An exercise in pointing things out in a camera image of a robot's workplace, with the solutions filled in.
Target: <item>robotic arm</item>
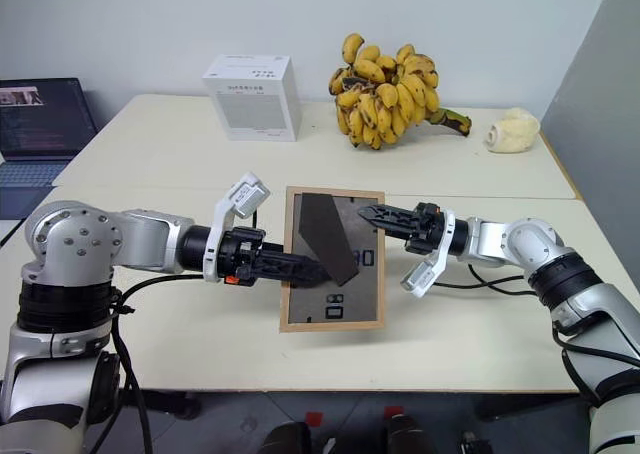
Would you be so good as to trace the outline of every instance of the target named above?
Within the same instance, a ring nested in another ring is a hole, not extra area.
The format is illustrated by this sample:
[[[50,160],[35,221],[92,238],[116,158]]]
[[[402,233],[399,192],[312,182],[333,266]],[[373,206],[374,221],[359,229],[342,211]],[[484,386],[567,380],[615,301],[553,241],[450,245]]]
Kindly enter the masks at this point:
[[[424,203],[413,211],[374,205],[360,215],[387,236],[405,240],[408,252],[425,256],[402,281],[417,297],[444,271],[448,255],[522,268],[551,312],[554,336],[557,331],[570,337],[562,351],[569,376],[597,407],[590,453],[640,453],[640,314],[549,224],[531,218],[510,224],[459,220],[451,210]]]
[[[22,269],[17,322],[0,393],[0,453],[82,451],[87,425],[114,410],[119,359],[104,350],[119,291],[115,266],[251,286],[257,278],[314,285],[320,264],[264,242],[265,232],[233,227],[269,191],[246,174],[215,208],[212,228],[160,212],[105,212],[79,202],[42,206],[25,224],[36,259]]]

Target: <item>floor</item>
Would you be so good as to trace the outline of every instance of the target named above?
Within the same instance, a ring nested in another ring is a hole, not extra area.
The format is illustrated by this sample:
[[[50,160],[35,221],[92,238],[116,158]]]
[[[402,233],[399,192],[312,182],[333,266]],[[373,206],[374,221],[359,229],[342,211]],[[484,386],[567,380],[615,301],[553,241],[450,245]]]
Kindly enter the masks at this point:
[[[326,440],[336,437],[344,452],[377,454],[382,452],[379,440],[385,414],[400,411],[419,422],[438,454],[459,453],[463,431],[488,439],[495,454],[587,452],[588,411],[579,399],[482,422],[474,414],[480,397],[457,393],[211,393],[199,395],[203,409],[194,420],[151,412],[150,422],[158,454],[254,454],[275,426],[305,419],[317,424],[311,428],[314,452],[321,452]],[[491,406],[504,399],[483,397]],[[88,448],[101,428],[89,429]],[[100,452],[143,452],[137,411],[123,410]]]

